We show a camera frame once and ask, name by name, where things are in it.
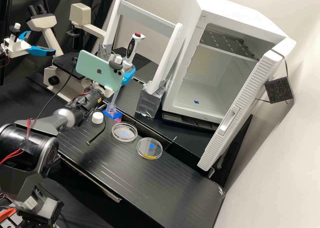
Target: gray metal bar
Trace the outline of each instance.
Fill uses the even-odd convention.
[[[175,27],[175,24],[170,21],[162,19],[125,0],[121,1],[118,13],[169,38]]]
[[[72,165],[69,161],[67,161],[65,158],[63,158],[61,155],[59,155],[59,157],[65,162],[67,163],[69,166],[71,166],[73,169],[75,169],[76,171],[78,171],[81,175],[83,175],[84,177],[88,178],[90,181],[92,181],[94,184],[96,184],[102,191],[103,193],[105,193],[107,196],[109,196],[113,201],[120,203],[120,201],[122,201],[121,198],[117,197],[116,195],[114,195],[113,193],[111,193],[110,191],[108,191],[107,189],[105,189],[102,185],[100,185],[99,183],[97,183],[94,179],[92,179],[90,176],[88,176],[87,174],[85,174],[84,172],[82,172],[81,170],[79,170],[77,167],[75,167],[74,165]]]
[[[48,116],[48,117],[39,119],[39,121],[40,120],[50,125],[53,125],[57,130],[68,122],[67,118],[62,115]]]

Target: white cap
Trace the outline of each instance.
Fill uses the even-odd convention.
[[[18,29],[18,30],[19,30],[19,29],[20,29],[20,27],[21,27],[21,25],[20,25],[19,23],[15,23],[15,24],[14,24],[14,28],[16,28],[16,29]]]
[[[99,111],[94,112],[92,115],[92,122],[95,124],[101,124],[103,122],[103,114]]]
[[[116,56],[116,58],[114,59],[114,62],[117,63],[117,64],[121,64],[122,57],[121,56]]]

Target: microscope focus knob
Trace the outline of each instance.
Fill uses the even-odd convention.
[[[56,85],[56,84],[59,84],[60,80],[59,80],[59,77],[57,76],[51,76],[49,77],[48,82],[50,85]]]

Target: black platform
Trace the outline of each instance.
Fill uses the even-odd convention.
[[[67,54],[63,54],[61,56],[55,57],[52,60],[52,64],[55,65],[56,67],[60,68],[64,72],[67,72],[70,74],[73,68],[73,61],[72,58],[76,57],[78,58],[79,53],[78,52],[70,52]],[[78,80],[81,80],[84,78],[83,75],[79,74],[76,71],[73,71],[72,76],[77,78]]]
[[[130,144],[119,142],[111,134],[114,124],[107,119],[105,131],[90,146],[86,141],[101,130],[90,118],[62,132],[60,154],[164,227],[211,228],[221,188],[166,152],[157,160],[142,158],[136,150],[141,136]]]

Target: robotic arm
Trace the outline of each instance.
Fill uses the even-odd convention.
[[[29,37],[31,31],[25,31],[20,34],[20,24],[15,23],[10,26],[11,35],[9,38],[3,39],[0,43],[0,60],[4,59],[7,55],[10,58],[32,54],[36,56],[53,56],[56,53],[55,49],[45,49],[38,46],[29,45],[25,39]]]
[[[1,191],[16,204],[21,227],[52,227],[63,203],[47,197],[40,183],[58,152],[59,131],[79,126],[104,99],[100,89],[89,87],[52,116],[37,120],[27,136],[27,121],[0,128],[0,160],[20,148],[23,153],[0,165]]]

